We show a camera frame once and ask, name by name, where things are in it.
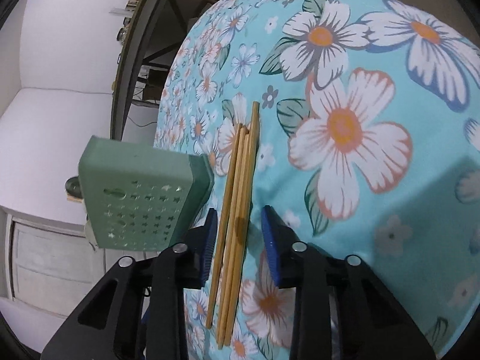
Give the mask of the green plastic utensil holder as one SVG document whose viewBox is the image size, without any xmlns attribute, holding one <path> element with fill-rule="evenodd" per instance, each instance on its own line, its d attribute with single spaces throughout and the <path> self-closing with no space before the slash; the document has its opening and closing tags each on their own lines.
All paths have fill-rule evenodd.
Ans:
<svg viewBox="0 0 480 360">
<path fill-rule="evenodd" d="M 92 136 L 78 164 L 80 190 L 98 247 L 162 251 L 179 242 L 210 197 L 206 155 Z"/>
</svg>

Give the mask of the metal spoon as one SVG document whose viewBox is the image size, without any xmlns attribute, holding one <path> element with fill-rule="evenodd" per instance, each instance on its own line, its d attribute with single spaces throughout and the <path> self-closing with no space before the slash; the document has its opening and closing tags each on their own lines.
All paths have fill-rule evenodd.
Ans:
<svg viewBox="0 0 480 360">
<path fill-rule="evenodd" d="M 66 193 L 74 198 L 82 199 L 83 195 L 81 192 L 80 181 L 77 176 L 69 178 L 65 183 Z"/>
</svg>

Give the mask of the floral blue tablecloth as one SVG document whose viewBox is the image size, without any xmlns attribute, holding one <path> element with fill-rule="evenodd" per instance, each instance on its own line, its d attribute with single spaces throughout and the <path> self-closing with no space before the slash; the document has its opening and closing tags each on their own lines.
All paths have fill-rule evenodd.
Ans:
<svg viewBox="0 0 480 360">
<path fill-rule="evenodd" d="M 397 0 L 220 0 L 167 75 L 157 148 L 205 155 L 220 209 L 235 133 L 259 104 L 259 148 L 232 343 L 184 293 L 191 359 L 287 359 L 295 293 L 275 287 L 270 205 L 299 238 L 357 254 L 438 359 L 479 307 L 479 48 Z"/>
</svg>

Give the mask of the white panel door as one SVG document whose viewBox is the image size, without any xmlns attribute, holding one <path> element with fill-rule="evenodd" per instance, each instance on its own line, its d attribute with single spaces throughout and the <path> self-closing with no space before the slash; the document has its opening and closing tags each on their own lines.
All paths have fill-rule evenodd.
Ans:
<svg viewBox="0 0 480 360">
<path fill-rule="evenodd" d="M 1 297 L 64 318 L 105 271 L 81 227 L 1 208 Z"/>
</svg>

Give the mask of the grey metal desk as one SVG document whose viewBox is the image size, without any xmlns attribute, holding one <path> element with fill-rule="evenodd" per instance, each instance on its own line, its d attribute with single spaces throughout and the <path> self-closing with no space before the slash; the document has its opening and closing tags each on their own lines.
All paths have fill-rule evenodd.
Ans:
<svg viewBox="0 0 480 360">
<path fill-rule="evenodd" d="M 175 41 L 149 55 L 147 51 L 155 30 L 164 30 L 166 36 L 173 34 L 175 29 L 187 34 L 193 19 L 217 1 L 219 0 L 137 0 L 118 57 L 113 83 L 111 139 L 122 139 L 129 109 L 136 102 L 134 91 L 137 82 L 141 80 L 141 68 L 146 66 L 167 70 L 167 65 L 155 61 L 180 48 L 182 42 Z"/>
</svg>

